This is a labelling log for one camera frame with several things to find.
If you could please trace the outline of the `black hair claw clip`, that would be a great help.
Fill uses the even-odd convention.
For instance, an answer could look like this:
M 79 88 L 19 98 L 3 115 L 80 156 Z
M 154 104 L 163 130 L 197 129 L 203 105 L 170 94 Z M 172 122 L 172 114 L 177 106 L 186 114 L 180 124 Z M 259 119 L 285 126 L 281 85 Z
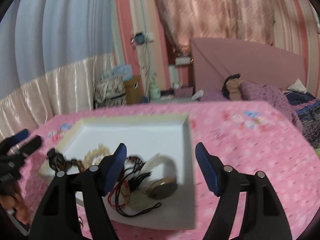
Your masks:
M 47 157 L 48 157 L 49 167 L 52 170 L 54 170 L 55 172 L 67 171 L 66 160 L 64 156 L 60 152 L 57 152 L 55 148 L 51 148 L 47 152 Z

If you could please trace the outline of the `red string charm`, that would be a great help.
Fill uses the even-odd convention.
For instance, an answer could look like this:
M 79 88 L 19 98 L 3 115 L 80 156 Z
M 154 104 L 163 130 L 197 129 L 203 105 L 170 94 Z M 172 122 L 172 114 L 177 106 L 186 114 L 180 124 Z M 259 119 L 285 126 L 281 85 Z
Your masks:
M 128 181 L 125 180 L 122 183 L 120 190 L 117 193 L 118 187 L 119 187 L 119 183 L 116 183 L 112 191 L 107 196 L 107 202 L 109 206 L 112 207 L 113 209 L 116 209 L 117 206 L 119 206 L 120 208 L 123 208 L 127 206 L 130 202 L 131 192 L 129 189 Z

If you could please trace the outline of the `white strap wrist watch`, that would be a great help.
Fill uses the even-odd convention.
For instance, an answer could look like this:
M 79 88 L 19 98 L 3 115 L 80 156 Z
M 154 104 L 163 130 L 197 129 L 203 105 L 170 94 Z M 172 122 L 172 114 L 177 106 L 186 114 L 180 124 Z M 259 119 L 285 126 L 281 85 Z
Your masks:
M 142 167 L 140 175 L 147 175 L 139 186 L 140 191 L 154 200 L 172 196 L 177 188 L 177 168 L 175 161 L 157 153 Z

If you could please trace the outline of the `cream satin curtain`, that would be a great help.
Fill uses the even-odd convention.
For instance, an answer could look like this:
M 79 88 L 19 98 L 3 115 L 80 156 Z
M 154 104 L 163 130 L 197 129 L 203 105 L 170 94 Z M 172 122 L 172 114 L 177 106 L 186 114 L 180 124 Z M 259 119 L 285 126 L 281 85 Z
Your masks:
M 1 138 L 22 129 L 33 131 L 56 115 L 94 107 L 94 89 L 115 65 L 106 53 L 65 65 L 1 98 Z

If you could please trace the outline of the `pink floral bed sheet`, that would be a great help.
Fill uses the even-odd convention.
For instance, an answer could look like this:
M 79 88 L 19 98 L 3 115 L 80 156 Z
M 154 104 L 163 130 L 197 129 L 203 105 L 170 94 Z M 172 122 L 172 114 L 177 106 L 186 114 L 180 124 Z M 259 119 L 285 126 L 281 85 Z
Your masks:
M 87 117 L 187 114 L 192 142 L 246 174 L 262 170 L 268 176 L 286 212 L 293 239 L 297 239 L 319 209 L 319 157 L 302 134 L 266 102 L 203 102 L 147 104 L 58 115 L 36 130 L 43 147 L 22 169 L 20 187 L 32 215 L 47 185 L 38 170 L 47 151 L 79 120 Z

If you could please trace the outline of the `patterned tote bag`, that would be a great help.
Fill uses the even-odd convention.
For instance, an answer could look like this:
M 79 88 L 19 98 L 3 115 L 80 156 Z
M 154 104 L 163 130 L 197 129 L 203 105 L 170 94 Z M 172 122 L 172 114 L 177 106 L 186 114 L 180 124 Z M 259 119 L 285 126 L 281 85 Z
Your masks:
M 126 104 L 126 91 L 121 75 L 99 81 L 94 87 L 95 108 L 118 107 Z

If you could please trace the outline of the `dark crumpled blanket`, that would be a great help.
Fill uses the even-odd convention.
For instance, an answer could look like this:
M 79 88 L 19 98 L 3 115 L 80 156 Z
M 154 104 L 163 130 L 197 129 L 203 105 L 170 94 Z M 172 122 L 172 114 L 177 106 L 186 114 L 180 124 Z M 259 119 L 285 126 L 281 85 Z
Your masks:
M 285 95 L 302 125 L 302 134 L 310 145 L 319 149 L 319 99 L 308 92 L 297 78 Z

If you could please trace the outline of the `brown cardboard box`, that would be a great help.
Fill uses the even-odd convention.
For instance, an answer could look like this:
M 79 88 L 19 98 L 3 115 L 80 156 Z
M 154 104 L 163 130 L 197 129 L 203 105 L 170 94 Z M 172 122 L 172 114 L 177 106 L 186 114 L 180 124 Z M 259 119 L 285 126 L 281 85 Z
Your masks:
M 134 75 L 129 81 L 124 82 L 126 92 L 126 103 L 128 105 L 140 103 L 142 99 L 142 93 L 139 84 L 139 75 Z

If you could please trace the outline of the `blue sheer curtain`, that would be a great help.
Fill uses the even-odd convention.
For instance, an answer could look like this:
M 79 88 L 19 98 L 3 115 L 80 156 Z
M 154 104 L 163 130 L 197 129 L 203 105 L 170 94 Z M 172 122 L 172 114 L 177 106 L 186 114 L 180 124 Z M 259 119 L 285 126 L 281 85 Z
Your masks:
M 112 51 L 112 0 L 14 0 L 1 20 L 1 97 Z

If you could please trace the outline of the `purple dotted pillow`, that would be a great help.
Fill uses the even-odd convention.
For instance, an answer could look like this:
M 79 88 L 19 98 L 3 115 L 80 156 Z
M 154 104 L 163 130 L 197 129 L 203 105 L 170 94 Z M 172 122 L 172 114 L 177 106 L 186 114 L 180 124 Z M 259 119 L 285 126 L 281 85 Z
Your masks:
M 287 117 L 300 132 L 303 130 L 297 112 L 279 88 L 241 79 L 231 79 L 227 81 L 224 89 L 204 92 L 201 101 L 266 101 Z

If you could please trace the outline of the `green bottle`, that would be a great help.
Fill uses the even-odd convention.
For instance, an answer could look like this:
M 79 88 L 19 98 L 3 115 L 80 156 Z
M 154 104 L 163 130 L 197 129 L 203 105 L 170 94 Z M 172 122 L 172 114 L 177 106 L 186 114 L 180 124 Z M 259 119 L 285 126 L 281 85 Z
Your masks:
M 158 100 L 161 97 L 161 91 L 156 82 L 151 82 L 149 85 L 150 100 Z

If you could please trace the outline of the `pink headboard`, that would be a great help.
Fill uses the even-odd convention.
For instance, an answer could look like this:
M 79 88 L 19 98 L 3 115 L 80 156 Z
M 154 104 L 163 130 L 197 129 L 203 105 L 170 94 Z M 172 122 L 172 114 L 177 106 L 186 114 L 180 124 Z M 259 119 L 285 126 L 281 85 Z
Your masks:
M 227 77 L 286 89 L 300 79 L 306 82 L 302 56 L 256 42 L 231 38 L 191 38 L 194 86 L 211 92 L 221 89 Z

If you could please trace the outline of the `pink patterned curtain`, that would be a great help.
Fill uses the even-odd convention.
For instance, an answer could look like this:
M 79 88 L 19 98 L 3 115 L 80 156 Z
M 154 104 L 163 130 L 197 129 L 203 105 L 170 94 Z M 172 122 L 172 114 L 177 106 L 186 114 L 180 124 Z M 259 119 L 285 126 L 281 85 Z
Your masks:
M 165 34 L 182 54 L 190 39 L 234 38 L 272 45 L 274 9 L 271 0 L 156 0 Z

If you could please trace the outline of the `wall socket with chargers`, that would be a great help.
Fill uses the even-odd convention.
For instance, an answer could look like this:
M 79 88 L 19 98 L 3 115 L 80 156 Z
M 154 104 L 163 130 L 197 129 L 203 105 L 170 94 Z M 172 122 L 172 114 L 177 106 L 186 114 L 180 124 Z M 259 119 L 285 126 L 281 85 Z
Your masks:
M 154 42 L 154 36 L 152 32 L 144 33 L 132 33 L 131 35 L 131 43 L 136 45 L 144 45 L 145 43 Z

